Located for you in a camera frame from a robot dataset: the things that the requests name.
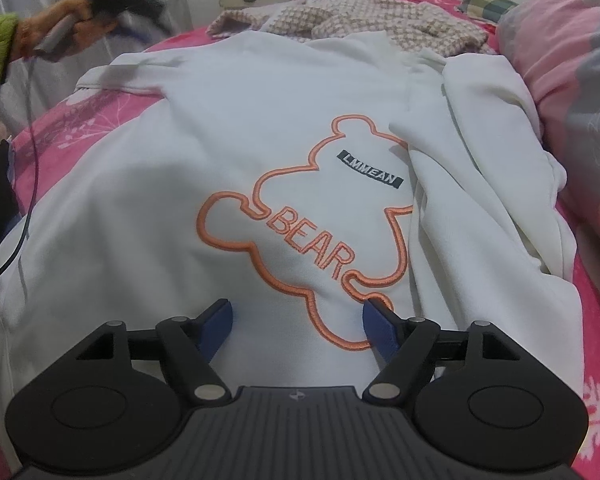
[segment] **white sweatshirt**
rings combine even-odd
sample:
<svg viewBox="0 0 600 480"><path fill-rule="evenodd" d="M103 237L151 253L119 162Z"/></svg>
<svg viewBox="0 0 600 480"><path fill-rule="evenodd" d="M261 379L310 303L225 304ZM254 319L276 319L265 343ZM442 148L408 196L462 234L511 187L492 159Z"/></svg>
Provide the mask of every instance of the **white sweatshirt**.
<svg viewBox="0 0 600 480"><path fill-rule="evenodd" d="M493 321L581 391L564 170L504 58L245 32L124 55L78 86L165 99L36 206L0 278L0 422L101 323L152 328L218 298L235 319L212 365L232 389L363 388L379 365L362 301L377 296L446 329Z"/></svg>

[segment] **bed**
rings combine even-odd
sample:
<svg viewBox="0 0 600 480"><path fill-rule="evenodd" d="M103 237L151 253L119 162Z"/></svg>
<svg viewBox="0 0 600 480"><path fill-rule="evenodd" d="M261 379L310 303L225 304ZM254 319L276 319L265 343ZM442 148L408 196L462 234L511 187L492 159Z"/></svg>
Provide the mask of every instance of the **bed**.
<svg viewBox="0 0 600 480"><path fill-rule="evenodd" d="M459 0L408 0L430 2L453 15ZM494 27L480 26L489 35L489 44L497 48ZM203 29L194 30L154 47L154 50L200 46L211 40ZM83 89L60 103L34 124L40 150L40 187L42 199L58 181L67 175L87 150L117 127L138 117L160 100L154 95L134 95L117 91ZM14 189L22 209L28 201L33 182L32 150L28 134L23 132L13 141L15 152ZM587 480L600 480L600 248L586 226L568 209L558 209L576 234L578 253L573 264L573 283L582 302L582 335L584 340L583 396L590 415L589 434L574 463L574 468ZM0 450L0 480L10 473Z"/></svg>

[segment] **bear embroidery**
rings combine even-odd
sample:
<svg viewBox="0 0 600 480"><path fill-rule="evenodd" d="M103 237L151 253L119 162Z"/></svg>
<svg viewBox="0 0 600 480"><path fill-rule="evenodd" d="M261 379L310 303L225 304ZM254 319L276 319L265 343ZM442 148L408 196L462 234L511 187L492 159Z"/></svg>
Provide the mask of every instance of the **bear embroidery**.
<svg viewBox="0 0 600 480"><path fill-rule="evenodd" d="M256 233L257 231L254 230L264 228L269 233L267 234L268 237L270 237L272 231L277 233L280 236L280 242L284 246L291 248L298 257L310 258L310 261L315 265L315 269L320 270L319 274L314 274L314 276L318 276L317 279L337 280L340 283L338 290L358 303L364 303L368 299L376 299L382 301L390 309L393 309L392 300L387 294L380 292L379 289L395 285L407 270L407 247L397 217L410 214L413 211L413 206L399 204L400 199L404 199L404 195L397 192L402 183L402 178L388 171L375 168L356 158L358 156L364 159L365 153L353 153L353 150L351 152L338 150L336 156L333 157L333 163L339 165L338 170L340 170L340 167L345 168L338 173L340 180L337 182L325 182L324 185L320 184L320 189L315 190L315 193L321 197L323 195L329 196L329 193L331 193L330 196L332 197L344 194L345 197L343 200L354 198L355 195L352 193L355 193L356 189L344 189L342 179L357 178L358 176L355 173L363 175L360 177L362 181L357 181L360 186L384 187L386 185L387 189L392 190L394 194L391 197L395 196L395 198L392 198L392 201L395 200L397 203L389 206L386 204L387 195L377 193L380 196L377 201L382 200L385 202L379 206L378 212L378 214L381 212L384 224L382 227L385 229L384 231L378 229L378 231L386 233L385 235L389 235L390 233L392 236L396 252L391 255L391 259L392 261L396 261L397 264L393 272L379 278L368 276L370 273L369 269L366 270L366 273L360 270L363 261L359 255L356 255L356 240L353 236L350 237L352 239L341 240L331 232L333 230L321 228L321 222L318 222L315 218L312 220L311 214L303 215L301 209L302 200L294 197L292 194L292 191L298 188L299 181L297 179L303 178L302 174L320 171L320 166L317 162L320 152L328 144L347 137L340 128L343 121L363 121L363 123L366 123L366 127L368 127L369 133L372 136L391 141L394 143L392 146L399 150L407 149L406 142L391 134L378 132L374 122L364 115L351 114L339 116L331 122L331 135L318 142L311 149L307 164L267 171L254 184L251 198L235 191L214 193L200 208L196 220L196 229L200 239L211 247L223 251L247 252L260 277L269 286L284 294L304 299L312 325L321 336L340 348L357 351L369 348L369 343L365 340L349 340L336 334L335 331L328 327L328 323L324 320L325 310L320 308L315 293L316 289L315 287L311 287L311 283L289 283L297 280L291 280L288 277L286 280L282 280L276 276L276 274L280 274L281 272L280 265L276 264L273 256L269 256L269 261L267 261L267 257L263 257L264 252L262 248L258 246L257 241L254 241L261 235L254 234L253 239L242 241L227 240L227 236L218 237L211 234L210 230L213 230L214 226L207 224L207 219L212 208L217 206L221 201L234 203L237 201L240 211L238 215L245 218L248 222L248 224L245 224L245 232ZM290 177L292 176L296 180L291 181ZM284 184L284 179L288 179L286 185ZM278 192L276 196L284 197L283 202L286 203L279 203L275 208L272 208L272 204L267 203L268 201L266 202L262 197L264 189L267 187L276 187ZM373 201L376 193L369 193L369 195L369 199ZM337 209L338 205L334 204L333 208ZM360 288L371 289L371 291L364 292Z"/></svg>

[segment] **pink blanket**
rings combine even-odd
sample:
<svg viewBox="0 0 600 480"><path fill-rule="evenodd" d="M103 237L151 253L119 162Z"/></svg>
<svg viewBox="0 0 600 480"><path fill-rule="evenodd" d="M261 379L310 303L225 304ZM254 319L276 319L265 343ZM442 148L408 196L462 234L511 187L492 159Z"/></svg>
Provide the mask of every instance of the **pink blanket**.
<svg viewBox="0 0 600 480"><path fill-rule="evenodd" d="M467 19L455 10L457 0L428 1L456 16ZM493 26L480 24L490 33L490 45L496 47ZM197 46L210 43L202 29L194 30L154 49ZM65 176L87 149L110 131L137 117L159 96L137 96L122 92L103 91L73 105L60 103L34 124L36 145L40 150L40 190L42 197L58 180ZM15 189L21 204L28 204L33 182L33 161L28 132L14 140L16 149ZM566 209L560 210L575 229L578 220ZM583 308L585 350L585 402L590 413L589 434L576 459L574 467L587 480L600 480L600 294L587 275L582 261L576 256L574 283L580 291ZM10 475L0 451L0 480Z"/></svg>
<svg viewBox="0 0 600 480"><path fill-rule="evenodd" d="M600 236L600 0L529 0L503 16L498 40L567 170L563 198Z"/></svg>

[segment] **pink pillow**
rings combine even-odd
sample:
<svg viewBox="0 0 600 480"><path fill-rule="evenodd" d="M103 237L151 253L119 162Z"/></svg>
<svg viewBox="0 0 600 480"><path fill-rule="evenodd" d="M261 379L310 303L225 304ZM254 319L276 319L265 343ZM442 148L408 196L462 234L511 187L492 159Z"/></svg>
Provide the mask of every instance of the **pink pillow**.
<svg viewBox="0 0 600 480"><path fill-rule="evenodd" d="M503 16L497 38L567 170L562 197L600 236L600 0L529 0Z"/></svg>

